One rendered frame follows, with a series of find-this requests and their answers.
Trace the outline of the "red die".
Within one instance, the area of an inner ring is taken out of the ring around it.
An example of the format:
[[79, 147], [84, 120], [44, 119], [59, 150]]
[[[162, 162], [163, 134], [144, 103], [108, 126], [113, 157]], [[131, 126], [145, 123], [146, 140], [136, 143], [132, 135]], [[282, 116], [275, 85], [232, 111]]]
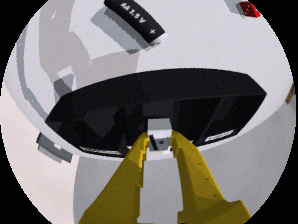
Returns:
[[260, 12], [256, 9], [256, 7], [249, 1], [239, 2], [245, 16], [248, 17], [260, 17]]

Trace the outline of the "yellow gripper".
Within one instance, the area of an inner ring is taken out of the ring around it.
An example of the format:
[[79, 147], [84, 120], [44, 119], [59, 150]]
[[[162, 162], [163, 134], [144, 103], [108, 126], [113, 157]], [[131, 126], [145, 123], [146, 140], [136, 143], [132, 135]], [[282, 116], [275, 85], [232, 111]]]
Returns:
[[[182, 190], [183, 211], [177, 213], [177, 224], [244, 224], [251, 218], [241, 200], [224, 199], [195, 145], [172, 130], [169, 146], [177, 158]], [[148, 132], [144, 132], [78, 224], [149, 224], [137, 223], [147, 148]]]

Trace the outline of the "black bin with games label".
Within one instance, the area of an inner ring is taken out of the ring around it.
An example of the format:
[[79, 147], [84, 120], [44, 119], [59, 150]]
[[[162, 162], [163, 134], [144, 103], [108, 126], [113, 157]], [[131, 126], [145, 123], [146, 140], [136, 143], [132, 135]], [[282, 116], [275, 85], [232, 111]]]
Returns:
[[174, 101], [172, 130], [199, 147], [237, 135], [266, 95], [245, 73], [208, 68], [152, 70], [67, 93], [45, 123], [84, 153], [125, 158], [144, 132], [142, 104]]

